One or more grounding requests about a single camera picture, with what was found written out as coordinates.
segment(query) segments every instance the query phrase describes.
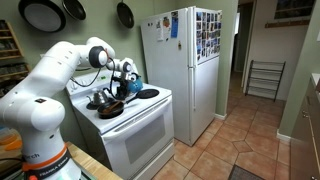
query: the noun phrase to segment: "white refrigerator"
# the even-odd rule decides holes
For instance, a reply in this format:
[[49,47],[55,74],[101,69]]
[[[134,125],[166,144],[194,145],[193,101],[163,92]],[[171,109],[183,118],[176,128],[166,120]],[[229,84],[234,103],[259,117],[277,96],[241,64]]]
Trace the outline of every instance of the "white refrigerator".
[[148,83],[172,90],[174,136],[189,146],[215,116],[221,18],[189,7],[141,23]]

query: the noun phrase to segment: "frying pan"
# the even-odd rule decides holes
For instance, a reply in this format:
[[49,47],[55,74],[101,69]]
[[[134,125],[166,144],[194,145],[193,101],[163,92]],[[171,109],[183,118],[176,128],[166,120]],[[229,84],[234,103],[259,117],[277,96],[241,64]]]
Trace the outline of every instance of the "frying pan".
[[134,25],[134,18],[131,9],[123,1],[117,5],[117,13],[121,24],[127,28],[132,28]]
[[[111,111],[108,111],[107,113],[104,112],[104,110],[108,109],[110,106],[115,105]],[[123,112],[124,103],[119,101],[113,101],[109,103],[102,104],[98,108],[99,117],[101,119],[111,119],[118,115],[120,115]]]
[[[126,101],[126,104],[135,100],[135,99],[148,99],[155,97],[159,94],[159,91],[156,89],[145,89],[139,91],[135,97],[131,98],[130,100]],[[101,119],[110,119],[120,115],[123,112],[124,103],[122,101],[113,101],[109,103],[105,103],[98,108],[99,117]]]
[[19,12],[31,26],[45,32],[57,32],[66,25],[62,10],[50,0],[20,0]]
[[62,5],[74,19],[84,20],[86,18],[86,11],[78,0],[63,0]]

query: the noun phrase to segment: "tile floor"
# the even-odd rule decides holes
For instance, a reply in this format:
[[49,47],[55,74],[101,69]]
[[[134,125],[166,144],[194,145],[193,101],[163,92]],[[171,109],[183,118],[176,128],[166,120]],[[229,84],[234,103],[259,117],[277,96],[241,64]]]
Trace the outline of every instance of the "tile floor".
[[227,118],[214,119],[193,147],[175,140],[175,155],[154,180],[224,180],[234,164],[263,179],[289,179],[290,146],[276,138],[284,102],[244,96],[236,83]]

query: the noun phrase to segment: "refrigerator handle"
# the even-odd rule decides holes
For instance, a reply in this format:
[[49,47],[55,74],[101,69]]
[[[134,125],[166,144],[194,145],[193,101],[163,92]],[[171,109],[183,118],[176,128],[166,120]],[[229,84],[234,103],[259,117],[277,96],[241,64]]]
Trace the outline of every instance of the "refrigerator handle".
[[196,67],[195,66],[189,66],[188,68],[192,69],[193,75],[192,75],[192,82],[193,82],[193,91],[192,91],[192,98],[193,98],[193,111],[196,110]]

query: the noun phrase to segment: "floor mat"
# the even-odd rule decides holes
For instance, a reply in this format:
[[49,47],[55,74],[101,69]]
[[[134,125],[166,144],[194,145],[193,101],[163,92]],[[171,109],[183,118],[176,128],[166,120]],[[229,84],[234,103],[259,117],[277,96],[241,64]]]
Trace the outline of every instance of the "floor mat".
[[251,172],[242,169],[237,165],[233,165],[232,171],[229,175],[229,180],[263,180],[263,178],[252,174]]

